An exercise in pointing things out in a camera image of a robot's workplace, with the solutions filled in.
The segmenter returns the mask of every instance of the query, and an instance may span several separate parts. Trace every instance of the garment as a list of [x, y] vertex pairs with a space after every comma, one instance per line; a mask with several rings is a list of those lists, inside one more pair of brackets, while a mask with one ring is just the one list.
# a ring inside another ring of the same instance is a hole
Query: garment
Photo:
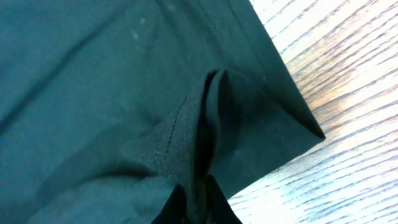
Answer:
[[324, 135], [247, 0], [0, 1], [0, 223], [206, 217]]

